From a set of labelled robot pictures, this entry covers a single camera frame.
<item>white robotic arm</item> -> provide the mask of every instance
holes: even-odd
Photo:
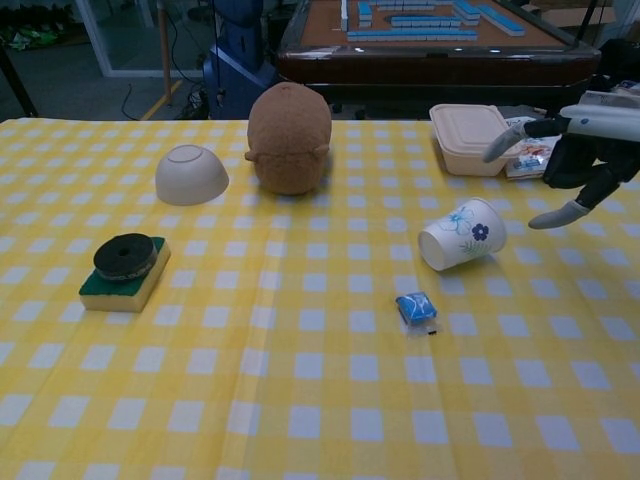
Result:
[[[492,162],[524,138],[562,135],[543,181],[552,188],[584,185],[575,200],[529,222],[534,229],[556,228],[587,215],[640,170],[640,110],[571,105],[556,118],[514,125],[486,149]]]

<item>paper cup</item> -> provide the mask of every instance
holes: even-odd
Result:
[[[502,218],[481,198],[472,198],[418,235],[422,258],[438,271],[498,252],[506,242]]]

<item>brown plush toy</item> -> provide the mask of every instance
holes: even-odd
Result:
[[[331,112],[321,95],[297,83],[279,83],[253,104],[247,131],[260,184],[298,195],[320,183],[327,166]]]

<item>plastic food container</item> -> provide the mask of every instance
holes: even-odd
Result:
[[[509,127],[498,109],[487,105],[440,104],[429,110],[447,171],[453,175],[496,176],[518,156],[511,148],[492,163],[482,153]]]

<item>black tape roll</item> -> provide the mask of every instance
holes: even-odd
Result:
[[[153,240],[141,233],[113,237],[93,256],[96,272],[110,282],[143,277],[153,268],[158,251]]]

